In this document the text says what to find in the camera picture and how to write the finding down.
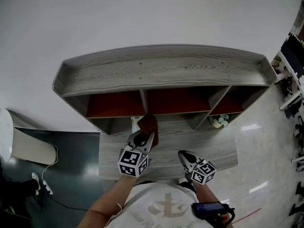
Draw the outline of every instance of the forearm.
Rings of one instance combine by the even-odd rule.
[[[207,185],[200,185],[196,182],[193,182],[193,186],[197,192],[198,200],[200,203],[214,203],[219,202],[218,198],[213,194],[210,188]],[[229,214],[223,215],[224,222],[230,219]],[[230,223],[227,225],[227,228],[233,228],[232,224]]]
[[[79,228],[104,227],[112,215],[116,215],[124,206],[137,178],[123,175],[115,186],[101,196],[89,209],[79,224]]]

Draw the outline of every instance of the glossy tile floor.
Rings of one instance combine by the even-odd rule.
[[[297,141],[293,138],[296,119],[286,119],[279,110],[283,96],[272,86],[244,114],[231,125],[237,141],[239,165],[220,171],[209,184],[221,201],[236,208],[235,221],[261,209],[234,224],[235,228],[289,228],[296,215],[288,213],[293,203],[297,182],[304,181],[304,173],[295,172]],[[53,198],[72,207],[88,208],[114,182],[98,176],[97,134],[26,131],[59,148],[58,163],[45,174],[54,191]],[[16,181],[30,178],[32,171],[40,176],[43,165],[12,159],[2,163],[4,173]],[[33,227],[75,227],[84,212],[66,209],[43,194],[44,207],[40,212],[28,206]]]

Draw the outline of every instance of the red line on floor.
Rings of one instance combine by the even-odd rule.
[[[240,219],[238,219],[237,221],[232,222],[232,224],[235,224],[235,223],[237,223],[237,222],[239,222],[239,221],[241,221],[241,220],[243,220],[243,219],[246,219],[246,218],[249,217],[250,215],[253,215],[254,213],[257,213],[257,212],[260,211],[261,209],[262,209],[262,208],[257,209],[256,211],[252,212],[251,214],[248,214],[248,215],[246,215],[245,217],[240,218]]]

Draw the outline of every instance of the curved top shelf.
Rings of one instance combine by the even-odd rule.
[[[196,46],[119,48],[62,63],[53,89],[62,97],[187,86],[269,86],[276,74],[260,54]]]

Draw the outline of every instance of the white t-shirt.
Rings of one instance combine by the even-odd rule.
[[[148,183],[133,187],[121,214],[108,228],[212,228],[196,218],[191,209],[195,193],[167,183]]]

